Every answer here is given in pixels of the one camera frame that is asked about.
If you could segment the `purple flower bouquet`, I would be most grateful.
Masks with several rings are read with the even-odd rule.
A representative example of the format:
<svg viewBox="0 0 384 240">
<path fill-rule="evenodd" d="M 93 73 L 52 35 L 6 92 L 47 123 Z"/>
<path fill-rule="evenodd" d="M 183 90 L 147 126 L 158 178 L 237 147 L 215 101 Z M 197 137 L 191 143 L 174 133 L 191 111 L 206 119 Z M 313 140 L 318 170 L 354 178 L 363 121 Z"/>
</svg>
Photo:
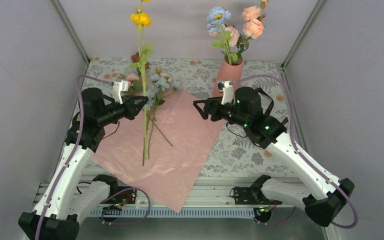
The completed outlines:
<svg viewBox="0 0 384 240">
<path fill-rule="evenodd" d="M 136 63 L 139 61 L 139 54 L 135 53 L 130 58 L 132 63 Z M 170 75 L 162 72 L 161 68 L 156 67 L 154 70 L 151 70 L 148 61 L 146 63 L 147 70 L 150 70 L 149 73 L 146 73 L 146 93 L 149 100 L 145 107 L 148 111 L 148 158 L 150 158 L 150 147 L 154 131 L 160 133 L 169 146 L 173 146 L 161 128 L 157 126 L 157 110 L 179 87 L 173 82 Z M 135 73 L 129 75 L 120 74 L 118 78 L 129 81 L 129 88 L 126 92 L 128 95 L 143 95 L 142 80 L 140 79 L 138 68 L 136 68 Z"/>
</svg>

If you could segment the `pink cylindrical vase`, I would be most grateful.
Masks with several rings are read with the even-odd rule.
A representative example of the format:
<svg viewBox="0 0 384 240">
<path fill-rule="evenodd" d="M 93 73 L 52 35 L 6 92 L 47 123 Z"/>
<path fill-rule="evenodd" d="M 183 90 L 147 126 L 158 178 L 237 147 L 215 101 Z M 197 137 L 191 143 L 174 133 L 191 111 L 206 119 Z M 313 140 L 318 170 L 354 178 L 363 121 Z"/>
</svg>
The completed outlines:
<svg viewBox="0 0 384 240">
<path fill-rule="evenodd" d="M 242 77 L 244 61 L 240 60 L 239 65 L 231 65 L 226 60 L 222 60 L 217 77 L 214 82 L 212 97 L 221 97 L 223 94 L 219 92 L 218 82 L 220 81 L 238 81 Z"/>
</svg>

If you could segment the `purple pink wrapping paper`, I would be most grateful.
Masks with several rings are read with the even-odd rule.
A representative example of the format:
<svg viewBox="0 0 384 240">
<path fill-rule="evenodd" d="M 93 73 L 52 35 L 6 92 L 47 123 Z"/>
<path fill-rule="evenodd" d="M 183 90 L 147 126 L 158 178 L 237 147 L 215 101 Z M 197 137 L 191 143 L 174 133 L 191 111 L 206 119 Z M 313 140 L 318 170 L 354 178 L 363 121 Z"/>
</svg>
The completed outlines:
<svg viewBox="0 0 384 240">
<path fill-rule="evenodd" d="M 92 161 L 123 183 L 179 212 L 218 138 L 223 122 L 202 119 L 195 97 L 178 90 L 157 108 L 150 155 L 143 160 L 144 115 L 109 125 Z"/>
</svg>

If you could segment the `yellow flower stem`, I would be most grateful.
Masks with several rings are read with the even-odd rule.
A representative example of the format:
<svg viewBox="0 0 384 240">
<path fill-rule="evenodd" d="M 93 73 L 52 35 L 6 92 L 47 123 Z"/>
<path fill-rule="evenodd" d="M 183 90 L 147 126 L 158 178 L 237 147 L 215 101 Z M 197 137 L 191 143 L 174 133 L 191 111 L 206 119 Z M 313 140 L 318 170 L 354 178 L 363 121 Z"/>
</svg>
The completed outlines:
<svg viewBox="0 0 384 240">
<path fill-rule="evenodd" d="M 146 75 L 146 63 L 148 62 L 148 54 L 151 53 L 152 45 L 145 44 L 145 27 L 148 27 L 152 20 L 149 15 L 144 12 L 144 2 L 149 2 L 149 0 L 140 0 L 139 5 L 136 9 L 136 12 L 130 15 L 131 22 L 136 26 L 136 38 L 137 38 L 137 53 L 138 53 L 138 62 L 132 63 L 129 67 L 136 67 L 139 69 L 139 79 L 142 81 L 142 95 L 147 97 L 147 75 Z M 145 105 L 143 107 L 143 150 L 142 150 L 142 161 L 141 165 L 144 167 L 146 160 L 149 159 L 149 140 L 148 140 L 148 110 Z"/>
</svg>

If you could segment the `pink rose flower stem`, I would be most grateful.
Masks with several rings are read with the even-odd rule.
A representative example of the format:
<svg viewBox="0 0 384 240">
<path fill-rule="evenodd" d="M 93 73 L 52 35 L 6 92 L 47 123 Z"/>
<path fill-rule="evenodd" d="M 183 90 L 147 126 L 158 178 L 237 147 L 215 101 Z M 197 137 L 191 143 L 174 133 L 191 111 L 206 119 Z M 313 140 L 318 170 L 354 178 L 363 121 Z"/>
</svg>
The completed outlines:
<svg viewBox="0 0 384 240">
<path fill-rule="evenodd" d="M 224 58 L 230 65 L 237 65 L 239 54 L 231 51 L 231 48 L 237 45 L 240 37 L 239 32 L 234 27 L 226 26 L 224 23 L 218 26 L 210 25 L 207 31 L 211 37 L 215 38 L 211 46 L 222 49 Z"/>
</svg>

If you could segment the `peach rose flower stem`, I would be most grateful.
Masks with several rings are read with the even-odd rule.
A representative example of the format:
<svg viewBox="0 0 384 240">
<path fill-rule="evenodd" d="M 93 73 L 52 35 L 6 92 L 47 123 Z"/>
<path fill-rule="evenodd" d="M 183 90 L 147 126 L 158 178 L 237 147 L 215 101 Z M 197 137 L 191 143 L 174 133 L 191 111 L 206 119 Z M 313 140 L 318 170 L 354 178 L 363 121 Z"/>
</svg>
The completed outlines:
<svg viewBox="0 0 384 240">
<path fill-rule="evenodd" d="M 268 6 L 268 3 L 269 0 L 260 0 L 259 5 L 246 7 L 242 11 L 244 25 L 236 43 L 236 55 L 240 63 L 243 61 L 242 54 L 250 47 L 250 40 L 255 40 L 263 34 L 263 19 L 266 17 L 264 9 Z"/>
</svg>

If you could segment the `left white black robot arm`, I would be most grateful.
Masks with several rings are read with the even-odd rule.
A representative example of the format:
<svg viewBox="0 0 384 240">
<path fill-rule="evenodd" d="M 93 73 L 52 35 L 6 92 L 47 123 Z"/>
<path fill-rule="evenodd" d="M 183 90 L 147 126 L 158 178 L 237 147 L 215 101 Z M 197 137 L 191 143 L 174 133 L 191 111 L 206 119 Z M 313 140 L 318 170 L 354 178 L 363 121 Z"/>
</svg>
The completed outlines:
<svg viewBox="0 0 384 240">
<path fill-rule="evenodd" d="M 117 102 L 95 87 L 78 92 L 79 112 L 67 132 L 61 162 L 33 210 L 18 219 L 28 239 L 74 240 L 98 205 L 106 204 L 108 211 L 115 211 L 135 201 L 138 188 L 121 187 L 115 177 L 105 174 L 97 175 L 79 196 L 75 192 L 105 137 L 105 126 L 133 120 L 147 102 L 140 95 L 122 96 Z"/>
</svg>

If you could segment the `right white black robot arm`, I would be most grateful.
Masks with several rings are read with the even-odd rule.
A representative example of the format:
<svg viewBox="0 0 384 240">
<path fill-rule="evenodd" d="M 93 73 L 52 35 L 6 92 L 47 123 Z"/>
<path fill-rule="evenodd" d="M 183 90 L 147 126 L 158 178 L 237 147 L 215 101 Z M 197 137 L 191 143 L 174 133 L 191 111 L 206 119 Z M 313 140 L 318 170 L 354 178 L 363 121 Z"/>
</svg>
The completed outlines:
<svg viewBox="0 0 384 240">
<path fill-rule="evenodd" d="M 263 109 L 261 88 L 240 87 L 232 98 L 226 95 L 195 100 L 193 106 L 203 119 L 243 128 L 245 136 L 257 147 L 269 151 L 293 171 L 302 186 L 292 185 L 263 174 L 246 193 L 236 190 L 238 204 L 287 204 L 303 210 L 316 224 L 328 227 L 348 204 L 355 188 L 348 179 L 340 179 L 317 163 L 291 137 L 285 123 Z"/>
</svg>

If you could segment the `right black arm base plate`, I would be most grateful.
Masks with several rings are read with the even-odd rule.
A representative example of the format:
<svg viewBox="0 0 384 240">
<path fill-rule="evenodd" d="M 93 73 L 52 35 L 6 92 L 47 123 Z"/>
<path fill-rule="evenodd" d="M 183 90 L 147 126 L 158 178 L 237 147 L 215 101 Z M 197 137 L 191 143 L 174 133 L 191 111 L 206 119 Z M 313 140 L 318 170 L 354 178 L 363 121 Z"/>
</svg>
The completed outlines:
<svg viewBox="0 0 384 240">
<path fill-rule="evenodd" d="M 252 190 L 250 187 L 233 187 L 229 196 L 233 198 L 235 205 L 255 205 L 256 200 L 252 195 Z"/>
</svg>

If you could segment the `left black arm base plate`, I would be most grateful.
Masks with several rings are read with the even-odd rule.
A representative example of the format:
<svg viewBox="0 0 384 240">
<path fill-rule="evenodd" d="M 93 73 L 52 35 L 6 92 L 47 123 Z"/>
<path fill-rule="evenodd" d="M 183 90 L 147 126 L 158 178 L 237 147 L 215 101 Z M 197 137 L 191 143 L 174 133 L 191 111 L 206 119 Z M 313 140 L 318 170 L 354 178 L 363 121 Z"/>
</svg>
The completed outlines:
<svg viewBox="0 0 384 240">
<path fill-rule="evenodd" d="M 136 197 L 137 197 L 137 190 L 130 189 L 114 196 L 111 199 L 111 202 L 114 204 L 135 204 Z"/>
</svg>

